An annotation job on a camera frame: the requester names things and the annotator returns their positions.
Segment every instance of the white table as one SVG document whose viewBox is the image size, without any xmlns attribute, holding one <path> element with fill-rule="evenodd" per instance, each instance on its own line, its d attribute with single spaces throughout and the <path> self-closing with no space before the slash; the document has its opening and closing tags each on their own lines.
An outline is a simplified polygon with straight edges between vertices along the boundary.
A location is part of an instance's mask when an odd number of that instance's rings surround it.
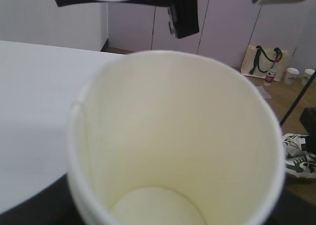
<svg viewBox="0 0 316 225">
<path fill-rule="evenodd" d="M 0 213 L 66 173 L 80 87 L 117 54 L 0 41 Z"/>
</svg>

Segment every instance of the sneaker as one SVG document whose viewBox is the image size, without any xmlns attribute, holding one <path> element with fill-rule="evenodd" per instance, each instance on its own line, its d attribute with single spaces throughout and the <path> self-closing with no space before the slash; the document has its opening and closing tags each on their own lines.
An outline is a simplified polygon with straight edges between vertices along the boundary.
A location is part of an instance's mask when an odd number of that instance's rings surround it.
<svg viewBox="0 0 316 225">
<path fill-rule="evenodd" d="M 295 157 L 298 155 L 305 155 L 305 151 L 302 150 L 302 144 L 305 144 L 304 136 L 298 134 L 285 134 L 283 135 L 283 146 L 285 149 L 285 157 Z"/>
<path fill-rule="evenodd" d="M 316 155 L 306 153 L 285 160 L 285 172 L 295 178 L 316 179 Z"/>
</svg>

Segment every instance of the white tote bag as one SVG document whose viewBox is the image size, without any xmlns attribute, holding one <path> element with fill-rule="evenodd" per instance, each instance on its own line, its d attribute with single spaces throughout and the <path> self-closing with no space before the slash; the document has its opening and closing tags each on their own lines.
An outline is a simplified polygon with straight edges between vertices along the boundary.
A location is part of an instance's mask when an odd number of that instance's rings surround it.
<svg viewBox="0 0 316 225">
<path fill-rule="evenodd" d="M 263 47 L 266 55 L 274 60 L 277 56 L 276 52 L 274 51 L 274 48 L 266 48 Z M 241 66 L 241 73 L 246 76 L 253 76 L 258 78 L 265 78 L 266 77 L 266 71 L 271 68 L 273 62 L 269 61 L 263 53 L 261 53 L 259 58 L 259 66 L 254 66 L 254 60 L 257 53 L 256 46 L 249 45 L 247 48 L 247 52 L 245 55 L 245 58 L 242 62 Z M 290 59 L 290 55 L 287 50 L 281 50 L 282 51 L 282 59 L 277 64 L 277 72 L 275 76 L 276 81 L 281 81 L 282 75 L 284 71 L 286 70 L 286 65 Z"/>
</svg>

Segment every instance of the cup bottom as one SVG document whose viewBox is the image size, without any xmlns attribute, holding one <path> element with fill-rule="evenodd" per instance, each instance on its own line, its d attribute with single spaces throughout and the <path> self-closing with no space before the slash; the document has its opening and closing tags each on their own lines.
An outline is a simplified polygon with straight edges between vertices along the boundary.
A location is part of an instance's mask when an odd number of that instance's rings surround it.
<svg viewBox="0 0 316 225">
<path fill-rule="evenodd" d="M 127 193 L 110 213 L 121 225 L 206 225 L 192 202 L 161 187 L 144 187 Z"/>
</svg>

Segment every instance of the small bottle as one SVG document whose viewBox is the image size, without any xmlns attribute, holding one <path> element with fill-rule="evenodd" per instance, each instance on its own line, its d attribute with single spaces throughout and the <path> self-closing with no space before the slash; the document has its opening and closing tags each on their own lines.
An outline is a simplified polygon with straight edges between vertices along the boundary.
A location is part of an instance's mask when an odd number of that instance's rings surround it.
<svg viewBox="0 0 316 225">
<path fill-rule="evenodd" d="M 271 86 L 275 76 L 277 75 L 277 64 L 280 62 L 280 59 L 275 59 L 272 67 L 268 70 L 263 84 L 265 86 Z"/>
</svg>

